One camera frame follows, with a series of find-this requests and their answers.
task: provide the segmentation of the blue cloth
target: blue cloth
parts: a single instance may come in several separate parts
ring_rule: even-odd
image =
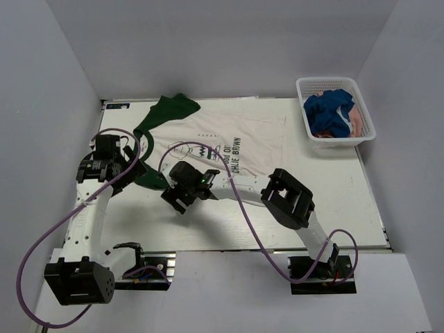
[[[311,133],[329,130],[334,137],[348,137],[350,127],[337,110],[341,108],[343,117],[350,121],[348,113],[354,104],[352,95],[343,89],[325,90],[322,96],[310,96],[304,103],[304,109]]]

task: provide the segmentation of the cartoon graphic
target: cartoon graphic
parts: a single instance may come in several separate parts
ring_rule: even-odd
[[[175,146],[176,144],[181,144],[183,141],[174,142],[173,144],[169,144],[168,148],[171,148],[172,146]],[[218,144],[216,147],[212,147],[215,151],[219,152],[221,150],[221,144]],[[206,158],[207,160],[213,160],[215,162],[219,161],[219,157],[213,153],[212,151],[209,151],[208,148],[202,147],[202,146],[189,146],[188,144],[184,144],[183,146],[179,146],[174,148],[172,151],[169,152],[169,155],[179,159],[183,160],[188,156],[188,154],[198,157],[198,158]]]

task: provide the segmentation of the cable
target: cable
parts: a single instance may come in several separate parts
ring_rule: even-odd
[[[28,305],[26,305],[25,300],[23,298],[23,291],[22,291],[22,276],[23,276],[23,270],[25,268],[26,262],[28,261],[29,257],[31,256],[31,254],[34,252],[34,250],[40,245],[40,243],[42,243],[50,234],[52,234],[56,229],[58,229],[63,223],[67,222],[71,217],[73,217],[74,215],[76,215],[77,213],[79,213],[79,211],[81,211],[83,208],[86,207],[87,203],[92,201],[96,196],[98,196],[103,190],[105,190],[106,188],[108,188],[109,186],[113,185],[116,181],[118,181],[120,178],[122,178],[123,176],[125,176],[137,163],[137,161],[139,160],[139,156],[140,156],[140,152],[141,152],[141,148],[140,148],[140,142],[139,140],[136,138],[136,136],[134,136],[131,132],[128,132],[127,130],[121,130],[119,128],[106,128],[105,130],[100,130],[97,132],[97,134],[92,138],[94,140],[94,138],[97,135],[100,135],[102,133],[105,132],[110,132],[110,131],[117,131],[117,132],[122,132],[125,133],[127,135],[129,135],[130,137],[132,137],[136,144],[137,144],[137,154],[135,156],[135,159],[131,162],[130,166],[124,170],[122,173],[120,173],[119,175],[117,175],[115,178],[111,179],[109,182],[106,182],[100,189],[98,189],[97,191],[95,191],[93,194],[91,194],[91,196],[89,196],[85,201],[83,201],[79,206],[77,206],[76,208],[74,208],[68,215],[66,215],[63,219],[61,219],[60,221],[58,221],[52,228],[50,228],[48,231],[46,231],[28,250],[28,252],[26,252],[26,254],[23,257],[22,262],[20,263],[19,266],[19,270],[17,272],[17,279],[15,280],[15,289],[17,292],[17,298],[19,300],[19,304],[22,307],[24,313],[31,318],[33,321],[35,321],[37,324],[46,327],[46,328],[51,328],[51,329],[59,329],[59,328],[65,328],[70,326],[71,324],[74,324],[76,321],[78,321],[85,313],[86,311],[88,311],[91,307],[91,305],[88,305],[86,308],[84,308],[84,310],[79,313],[79,315],[77,317],[75,317],[73,320],[68,321],[67,323],[64,324],[51,324],[51,323],[47,323],[45,321],[43,321],[42,319],[38,318],[29,308]]]
[[[328,241],[329,241],[329,240],[332,238],[332,236],[333,236],[334,234],[336,234],[337,232],[343,232],[343,233],[345,233],[345,234],[348,235],[349,238],[352,240],[352,242],[353,242],[353,246],[355,247],[355,263],[353,264],[353,268],[352,268],[352,270],[349,272],[349,274],[348,274],[345,278],[343,278],[341,281],[335,282],[334,284],[335,284],[335,285],[338,285],[338,284],[344,283],[345,281],[347,281],[347,280],[353,275],[353,273],[355,272],[355,269],[356,269],[356,267],[357,267],[357,265],[358,265],[358,245],[356,244],[356,241],[355,241],[355,239],[353,238],[353,236],[352,236],[348,231],[346,231],[346,230],[344,230],[344,229],[335,229],[335,230],[333,230],[333,231],[330,233],[330,235],[328,236],[328,238],[325,240],[325,243],[323,244],[321,250],[319,251],[318,256],[317,256],[316,259],[314,260],[312,266],[310,267],[310,269],[307,271],[307,273],[306,273],[304,276],[302,276],[300,279],[297,279],[297,280],[296,280],[296,279],[292,279],[292,278],[289,277],[287,274],[285,274],[284,271],[283,271],[283,270],[282,270],[282,269],[281,269],[281,268],[280,268],[280,267],[274,262],[274,260],[271,258],[271,256],[269,255],[269,253],[266,251],[264,245],[262,244],[261,240],[260,240],[259,237],[257,236],[256,230],[254,229],[254,227],[253,227],[253,225],[252,225],[252,223],[251,223],[251,221],[250,221],[250,218],[248,217],[248,214],[247,214],[247,212],[246,212],[246,210],[245,210],[244,203],[242,203],[241,196],[239,195],[239,192],[238,192],[237,189],[236,189],[236,184],[234,183],[234,181],[233,181],[233,179],[232,179],[231,172],[230,172],[230,168],[229,168],[228,164],[223,160],[223,157],[221,156],[221,154],[219,154],[218,151],[216,151],[216,150],[213,149],[212,147],[210,147],[210,146],[208,146],[208,145],[206,145],[206,144],[202,144],[202,143],[200,143],[200,142],[195,142],[195,141],[181,142],[181,143],[179,143],[179,144],[175,144],[174,146],[170,147],[170,148],[164,153],[164,155],[160,158],[158,171],[160,172],[160,168],[161,168],[162,163],[163,163],[165,157],[167,156],[167,154],[168,154],[170,151],[172,151],[173,149],[175,149],[175,148],[177,148],[177,147],[179,147],[179,146],[183,146],[183,145],[185,145],[185,144],[197,144],[197,145],[200,145],[200,146],[202,146],[202,147],[205,147],[205,148],[208,149],[209,151],[212,151],[217,157],[219,157],[220,161],[222,161],[222,163],[223,163],[223,165],[224,165],[224,167],[225,167],[225,170],[227,171],[228,178],[229,178],[229,180],[230,180],[231,186],[232,186],[232,188],[233,188],[234,196],[236,196],[236,199],[237,199],[237,202],[239,203],[239,206],[240,206],[240,208],[241,208],[242,214],[243,214],[243,216],[244,216],[244,218],[245,218],[246,223],[248,224],[248,227],[249,227],[250,230],[251,230],[251,233],[253,234],[253,237],[255,238],[255,240],[256,240],[256,242],[257,242],[257,245],[258,245],[259,248],[261,249],[262,253],[265,255],[265,258],[266,258],[266,259],[268,260],[268,262],[271,264],[271,266],[273,266],[273,268],[274,268],[274,269],[275,269],[275,270],[276,270],[276,271],[277,271],[277,272],[278,272],[278,273],[279,273],[279,274],[280,274],[285,280],[289,281],[290,283],[294,283],[294,284],[300,284],[300,283],[305,282],[305,281],[307,280],[307,278],[310,276],[310,274],[313,272],[313,270],[315,269],[316,265],[318,264],[319,259],[321,258],[321,256],[322,256],[322,254],[323,254],[325,248],[326,248],[327,245],[328,245]]]
[[[150,265],[148,265],[148,266],[143,266],[143,267],[141,267],[141,268],[138,268],[138,269],[135,269],[134,271],[132,271],[132,272],[129,272],[129,273],[126,273],[126,274],[124,274],[122,277],[123,278],[130,278],[132,275],[134,275],[134,274],[136,274],[137,272],[140,272],[140,271],[145,271],[146,269],[154,269],[155,271],[157,271],[163,278],[164,278],[164,280],[166,281],[166,283],[170,286],[171,285],[171,282],[168,280],[168,278],[167,278],[167,276],[164,274],[164,272],[162,272],[160,269],[158,269],[156,266],[150,266]]]

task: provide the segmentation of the dark green fabric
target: dark green fabric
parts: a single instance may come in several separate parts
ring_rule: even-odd
[[[133,131],[136,138],[140,139],[142,135],[145,135],[148,139],[148,150],[144,156],[141,156],[141,161],[146,161],[154,149],[154,139],[149,130],[170,120],[184,119],[199,110],[200,105],[188,99],[184,94],[177,94],[172,99],[161,96],[159,102],[150,108],[150,112],[143,122]],[[168,187],[167,181],[159,172],[151,168],[147,163],[144,163],[144,166],[147,172],[134,181],[136,184],[149,189],[166,189]]]

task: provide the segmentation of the white t-shirt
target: white t-shirt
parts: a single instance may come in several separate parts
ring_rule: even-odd
[[[263,117],[199,110],[185,119],[168,121],[150,130],[154,149],[148,159],[144,156],[148,140],[142,136],[141,160],[157,170],[160,158],[168,148],[180,142],[194,141],[215,148],[229,164],[233,174],[268,175],[275,168],[287,167],[284,127],[285,116]],[[181,160],[200,172],[208,169],[225,170],[214,153],[198,144],[175,148],[164,161],[175,163]]]

